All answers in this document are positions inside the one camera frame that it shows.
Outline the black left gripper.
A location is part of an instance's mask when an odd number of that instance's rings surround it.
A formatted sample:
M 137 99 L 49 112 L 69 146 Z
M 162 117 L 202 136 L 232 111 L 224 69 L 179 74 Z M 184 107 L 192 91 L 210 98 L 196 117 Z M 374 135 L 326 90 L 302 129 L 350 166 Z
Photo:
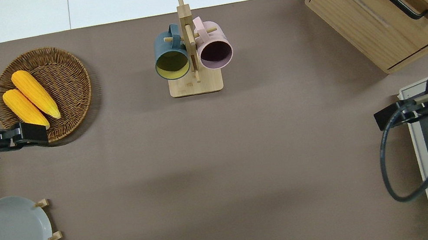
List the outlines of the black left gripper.
M 18 122 L 6 130 L 0 130 L 0 152 L 16 151 L 26 147 L 48 147 L 46 126 Z

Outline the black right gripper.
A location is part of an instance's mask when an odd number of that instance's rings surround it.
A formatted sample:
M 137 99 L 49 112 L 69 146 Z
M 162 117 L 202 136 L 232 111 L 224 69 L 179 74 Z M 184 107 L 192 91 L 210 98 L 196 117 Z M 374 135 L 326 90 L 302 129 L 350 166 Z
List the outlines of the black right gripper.
M 415 123 L 428 117 L 428 107 L 424 104 L 415 104 L 415 100 L 412 98 L 398 100 L 374 113 L 373 116 L 380 131 L 385 130 L 389 119 L 403 105 L 407 105 L 407 108 L 393 121 L 392 127 L 406 123 Z

